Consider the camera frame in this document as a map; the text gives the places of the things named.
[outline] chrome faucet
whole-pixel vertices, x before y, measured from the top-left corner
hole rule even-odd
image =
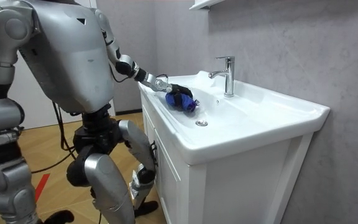
[[[227,57],[217,57],[216,59],[224,58],[226,63],[226,69],[211,72],[208,74],[209,78],[215,78],[217,75],[222,75],[226,77],[226,88],[224,91],[224,96],[232,97],[234,96],[234,56],[227,56]]]

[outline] black cable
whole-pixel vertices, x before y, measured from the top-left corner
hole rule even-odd
[[[99,222],[98,222],[99,224],[100,224],[100,221],[101,221],[101,220],[102,220],[102,213],[100,212],[100,213],[99,213]]]
[[[67,142],[67,139],[65,136],[65,127],[63,124],[62,111],[61,111],[60,107],[56,105],[56,103],[52,102],[52,105],[53,105],[53,110],[55,110],[55,115],[56,115],[57,123],[59,126],[59,130],[60,130],[60,148],[63,149],[64,151],[69,151],[70,153],[68,156],[71,156],[75,160],[76,158],[75,158],[73,152],[70,151],[70,150],[74,149],[74,146],[70,147],[68,145],[68,142]]]
[[[40,170],[33,171],[31,173],[32,174],[38,174],[39,172],[43,172],[43,171],[46,171],[46,170],[54,168],[55,166],[57,166],[57,165],[61,164],[63,161],[65,161],[69,156],[74,156],[73,155],[74,150],[69,151],[69,152],[70,153],[67,156],[65,156],[63,159],[61,159],[59,162],[55,163],[54,165],[46,167],[46,168],[43,168],[43,169],[40,169]]]
[[[165,78],[167,78],[167,79],[168,79],[168,75],[167,75],[167,74],[157,75],[157,76],[156,76],[156,78],[161,77],[161,76],[163,76],[163,77],[165,77]]]
[[[125,81],[125,80],[127,80],[127,79],[129,78],[129,77],[126,77],[126,78],[124,78],[123,80],[118,81],[117,78],[114,76],[114,72],[112,72],[111,65],[109,65],[109,66],[110,66],[110,72],[111,72],[112,78],[113,78],[116,82],[122,83],[123,81]]]

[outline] textured wall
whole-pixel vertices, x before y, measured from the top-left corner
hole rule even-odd
[[[282,223],[358,224],[358,1],[227,0],[210,12],[157,1],[158,72],[194,74],[236,56],[236,79],[332,108]]]
[[[152,1],[97,0],[98,8],[109,18],[122,54],[132,57],[144,70],[155,73],[156,39]],[[114,72],[118,80],[125,76]],[[117,111],[140,109],[140,91],[134,80],[114,84],[114,107]]]

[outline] humanoid robot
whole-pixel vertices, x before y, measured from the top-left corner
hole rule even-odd
[[[111,224],[133,224],[135,216],[158,207],[145,202],[155,179],[155,158],[147,136],[131,121],[110,118],[113,98],[110,63],[117,72],[153,89],[184,93],[141,69],[120,53],[108,18],[99,9],[74,0],[0,0],[0,215],[6,223],[42,223],[35,212],[30,169],[17,143],[15,127],[24,120],[19,104],[7,97],[14,79],[17,51],[43,92],[67,113],[82,115],[73,143],[78,157],[68,166],[75,187],[91,187],[93,205]],[[141,163],[130,190],[109,154],[124,142]],[[45,223],[72,221],[68,211]]]

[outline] blue cloth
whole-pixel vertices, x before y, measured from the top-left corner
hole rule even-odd
[[[196,108],[196,103],[194,102],[194,100],[186,94],[182,94],[182,93],[176,93],[176,94],[181,94],[181,107],[183,108],[183,110],[186,112],[193,112],[194,109]],[[173,96],[173,94],[167,93],[165,95],[165,99],[169,105],[176,106],[175,97]]]

